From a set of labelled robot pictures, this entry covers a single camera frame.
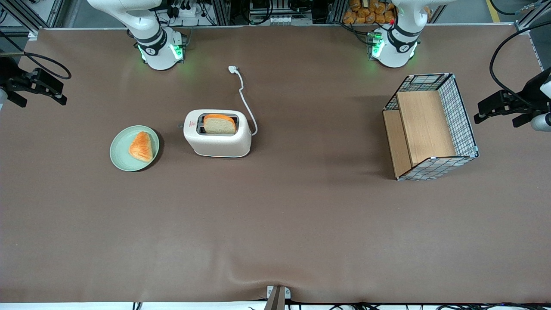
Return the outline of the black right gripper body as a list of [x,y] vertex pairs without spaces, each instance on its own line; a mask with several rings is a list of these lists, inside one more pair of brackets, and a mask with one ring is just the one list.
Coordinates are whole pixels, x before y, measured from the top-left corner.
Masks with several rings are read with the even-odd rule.
[[31,73],[21,69],[16,61],[9,57],[0,59],[0,85],[6,93],[31,92]]

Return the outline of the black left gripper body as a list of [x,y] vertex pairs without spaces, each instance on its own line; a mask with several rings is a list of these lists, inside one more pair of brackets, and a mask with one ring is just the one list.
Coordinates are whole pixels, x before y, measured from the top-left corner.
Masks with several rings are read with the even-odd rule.
[[505,114],[549,113],[550,95],[542,89],[550,86],[550,72],[550,67],[543,70],[528,80],[519,92],[514,92],[508,87],[502,86],[502,89],[507,92],[506,98],[508,100]]

